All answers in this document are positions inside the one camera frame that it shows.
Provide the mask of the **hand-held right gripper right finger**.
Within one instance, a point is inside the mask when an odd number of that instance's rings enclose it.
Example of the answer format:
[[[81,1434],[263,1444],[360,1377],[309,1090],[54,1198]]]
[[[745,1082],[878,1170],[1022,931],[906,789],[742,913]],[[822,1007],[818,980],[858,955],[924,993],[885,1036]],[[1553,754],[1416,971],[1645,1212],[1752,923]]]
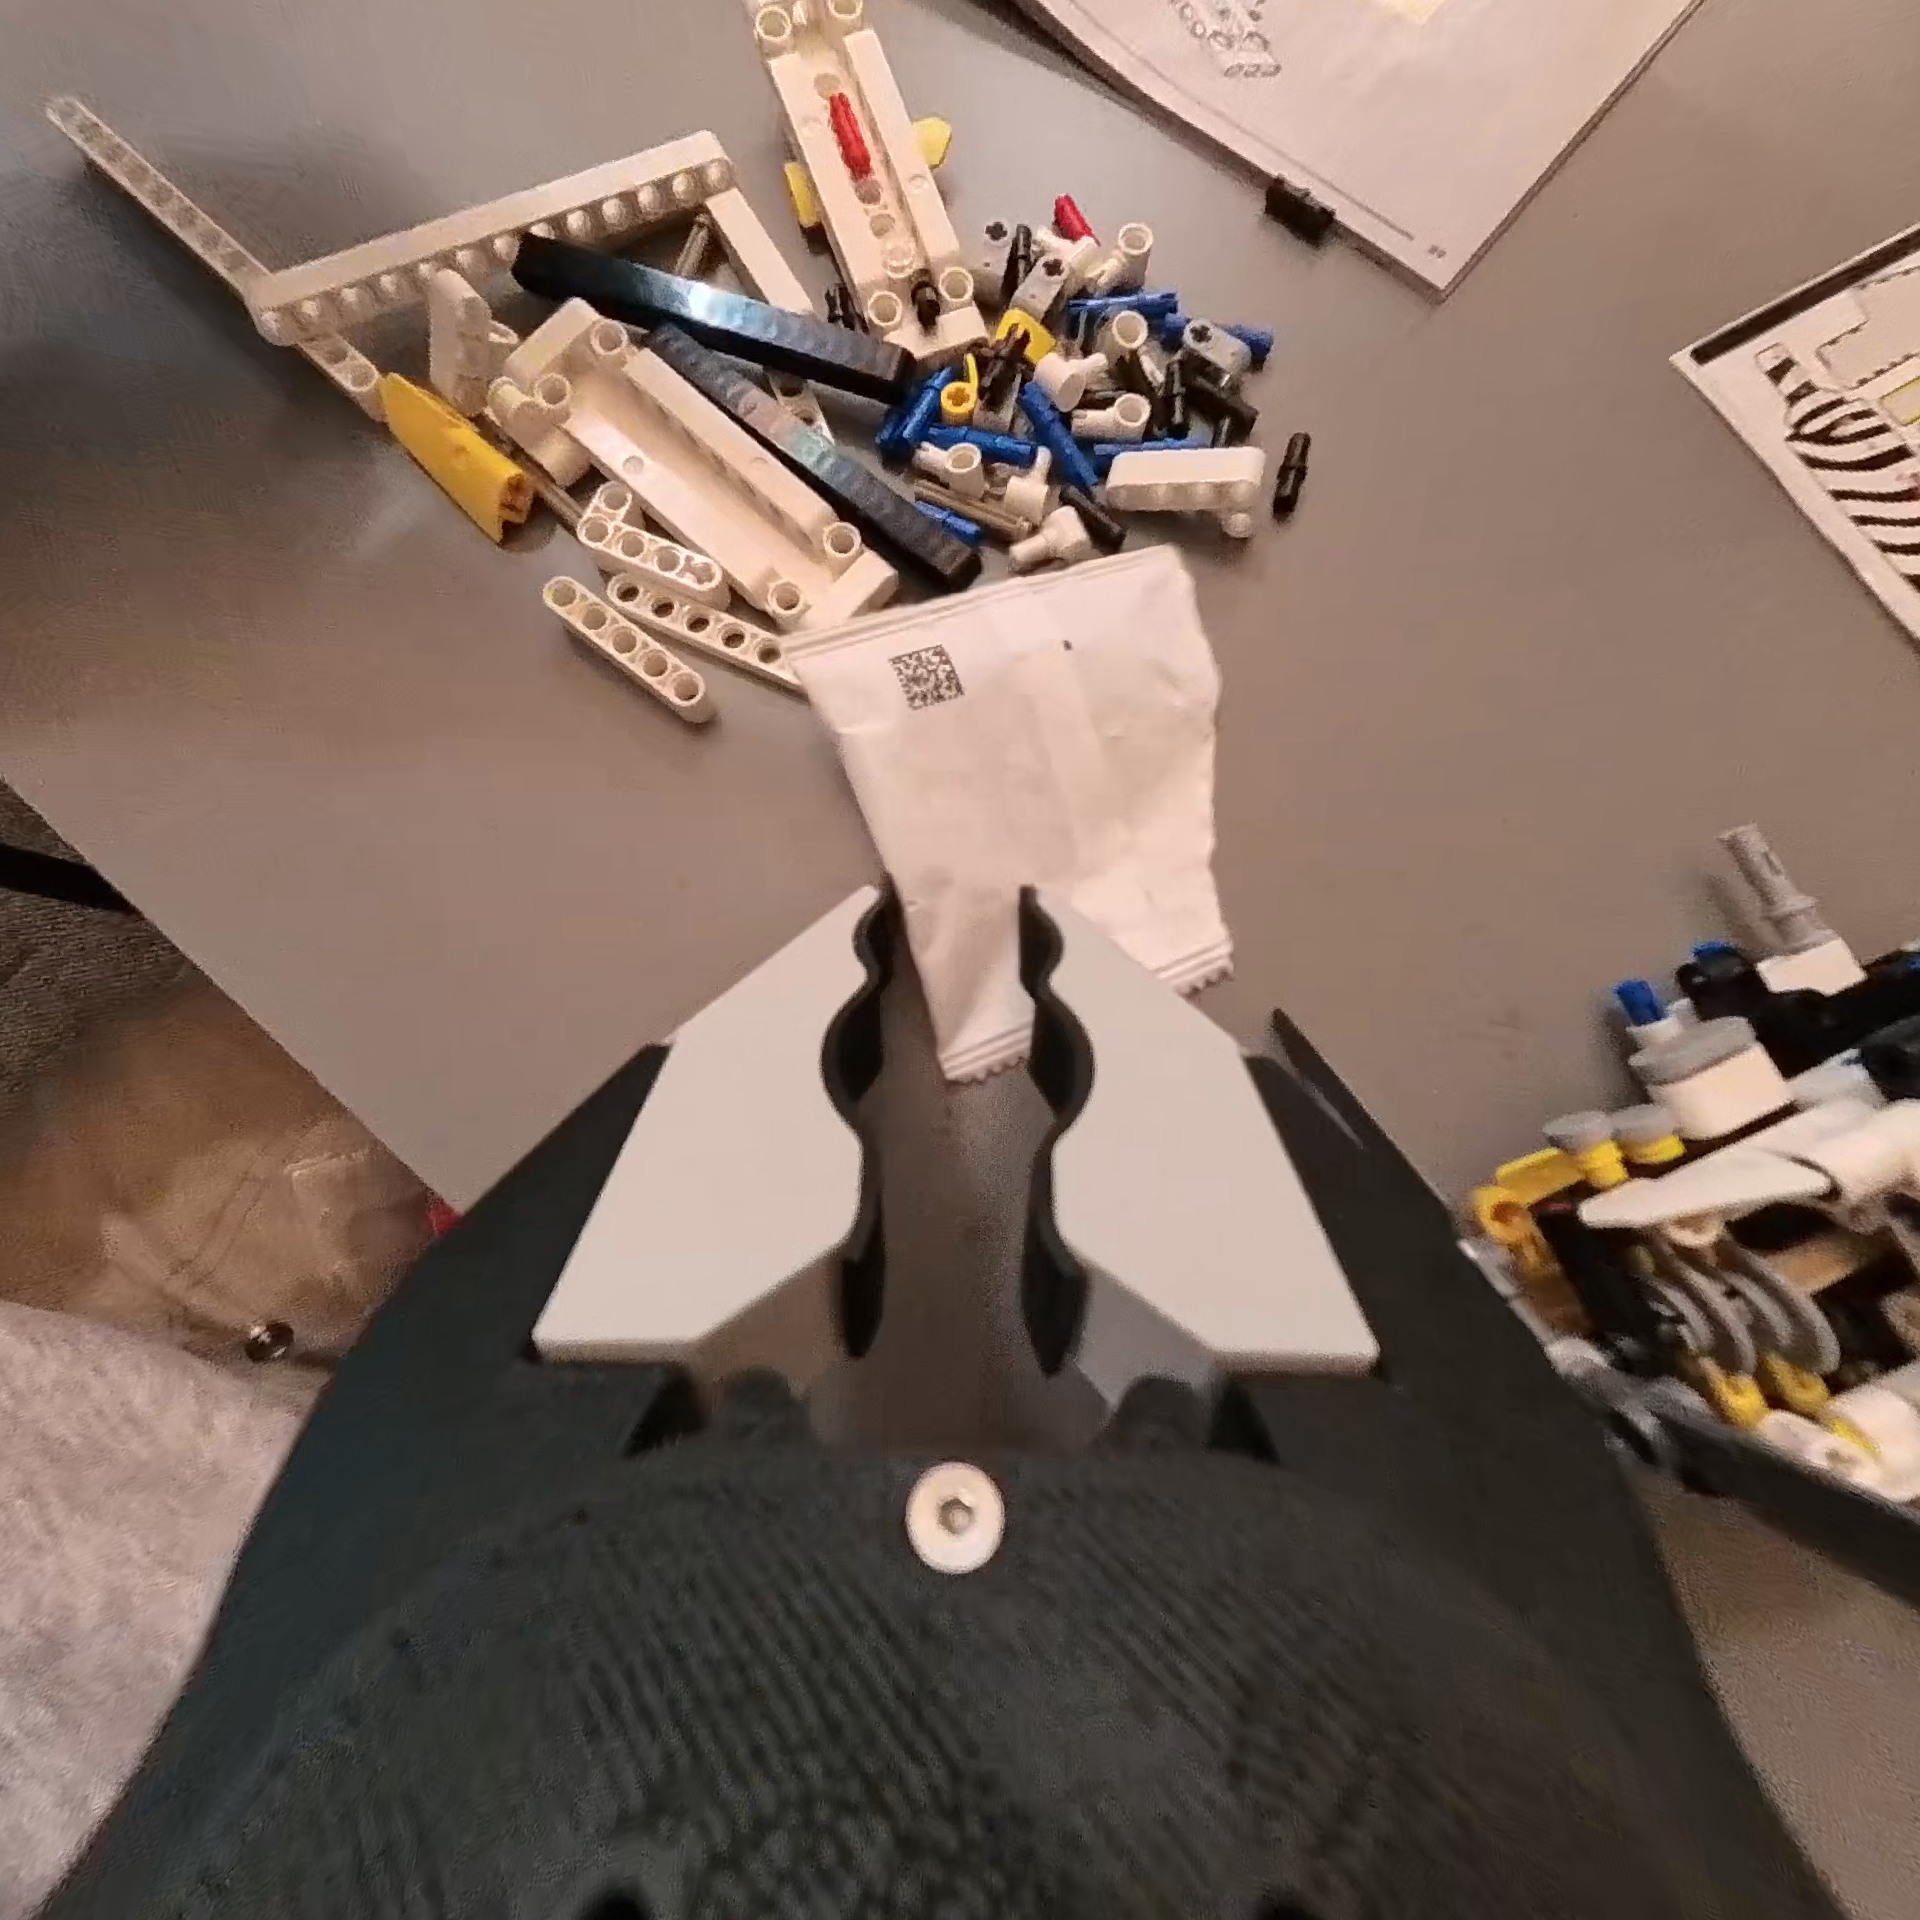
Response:
[[[1034,884],[1017,970],[1046,1103],[1018,1306],[1072,1438],[1205,1442],[1265,1387],[1377,1387],[1377,1335],[1241,1047]]]

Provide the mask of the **white paper bag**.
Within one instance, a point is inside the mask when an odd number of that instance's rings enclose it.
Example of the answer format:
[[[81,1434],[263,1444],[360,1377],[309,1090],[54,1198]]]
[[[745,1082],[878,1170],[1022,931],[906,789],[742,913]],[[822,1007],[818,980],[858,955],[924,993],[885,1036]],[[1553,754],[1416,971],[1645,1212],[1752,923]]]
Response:
[[[1169,546],[791,638],[903,910],[944,1082],[1018,1065],[1024,887],[1174,993],[1233,970],[1214,878],[1220,674]]]

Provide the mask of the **person's torso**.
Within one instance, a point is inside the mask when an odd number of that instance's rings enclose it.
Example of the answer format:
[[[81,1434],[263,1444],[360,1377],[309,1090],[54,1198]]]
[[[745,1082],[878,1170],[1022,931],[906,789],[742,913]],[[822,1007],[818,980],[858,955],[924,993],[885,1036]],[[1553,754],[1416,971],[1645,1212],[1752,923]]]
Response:
[[[170,1710],[324,1385],[1,1308],[1,1915],[34,1915]]]

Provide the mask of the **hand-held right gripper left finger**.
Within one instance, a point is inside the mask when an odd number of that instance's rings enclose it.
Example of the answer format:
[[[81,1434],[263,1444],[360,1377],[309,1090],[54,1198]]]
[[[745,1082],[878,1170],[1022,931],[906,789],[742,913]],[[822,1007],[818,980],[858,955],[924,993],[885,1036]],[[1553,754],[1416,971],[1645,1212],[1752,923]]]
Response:
[[[532,1326],[538,1362],[652,1366],[701,1412],[813,1422],[885,1294],[881,1063],[896,901],[856,887],[685,1020]]]

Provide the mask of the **pile of lego pieces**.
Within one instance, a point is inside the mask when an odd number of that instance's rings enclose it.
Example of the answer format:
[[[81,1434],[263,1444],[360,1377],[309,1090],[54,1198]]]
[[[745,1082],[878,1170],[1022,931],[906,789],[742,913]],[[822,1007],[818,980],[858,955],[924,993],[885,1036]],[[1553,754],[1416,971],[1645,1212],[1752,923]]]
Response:
[[[1273,331],[1178,300],[1144,225],[1096,235],[1069,196],[952,225],[988,338],[925,373],[834,259],[809,300],[711,130],[278,269],[79,98],[44,115],[388,442],[394,373],[509,452],[606,574],[546,606],[689,726],[713,702],[680,649],[800,692],[791,638],[881,611],[900,572],[970,588],[980,537],[1046,572],[1120,550],[1128,516],[1256,525],[1242,386]],[[912,118],[944,191],[949,127]],[[788,151],[784,186],[829,253]]]

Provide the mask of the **yellow lego panel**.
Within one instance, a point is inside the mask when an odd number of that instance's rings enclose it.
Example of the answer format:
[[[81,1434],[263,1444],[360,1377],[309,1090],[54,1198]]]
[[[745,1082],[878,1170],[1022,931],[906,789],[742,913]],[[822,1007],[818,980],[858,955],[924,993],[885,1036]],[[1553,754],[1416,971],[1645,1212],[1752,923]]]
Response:
[[[402,375],[382,375],[376,390],[390,436],[481,534],[503,543],[528,522],[535,490],[509,452]]]

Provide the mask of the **white lego frame red pin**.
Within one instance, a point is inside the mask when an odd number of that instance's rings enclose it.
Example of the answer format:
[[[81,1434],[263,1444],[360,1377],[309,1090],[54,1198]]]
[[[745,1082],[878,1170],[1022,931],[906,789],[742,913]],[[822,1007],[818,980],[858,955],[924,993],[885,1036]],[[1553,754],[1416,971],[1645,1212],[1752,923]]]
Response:
[[[812,225],[822,231],[856,322],[916,371],[988,338],[935,164],[862,2],[749,2]]]

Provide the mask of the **open instruction booklet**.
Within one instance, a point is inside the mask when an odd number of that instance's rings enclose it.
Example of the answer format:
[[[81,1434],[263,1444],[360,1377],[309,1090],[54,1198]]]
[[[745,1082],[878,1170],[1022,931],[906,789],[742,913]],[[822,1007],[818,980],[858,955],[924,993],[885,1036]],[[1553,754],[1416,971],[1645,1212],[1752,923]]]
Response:
[[[1444,297],[1694,2],[1037,2],[1045,31]]]

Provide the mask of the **zebra striped sticker sheet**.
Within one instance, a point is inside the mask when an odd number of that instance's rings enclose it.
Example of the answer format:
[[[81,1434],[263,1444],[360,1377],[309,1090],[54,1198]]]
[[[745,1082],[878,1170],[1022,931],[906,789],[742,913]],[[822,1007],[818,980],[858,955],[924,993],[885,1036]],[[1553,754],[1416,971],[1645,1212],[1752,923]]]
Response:
[[[1918,228],[1716,326],[1671,369],[1918,643]]]

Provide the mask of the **partly built lego model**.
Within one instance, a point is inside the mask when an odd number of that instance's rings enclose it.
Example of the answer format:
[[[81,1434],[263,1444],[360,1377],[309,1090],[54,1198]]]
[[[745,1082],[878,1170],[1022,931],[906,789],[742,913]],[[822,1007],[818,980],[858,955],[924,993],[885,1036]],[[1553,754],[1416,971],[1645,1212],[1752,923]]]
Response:
[[[1624,1454],[1914,1604],[1914,945],[1719,844],[1765,946],[1616,983],[1640,1101],[1550,1121],[1464,1250]]]

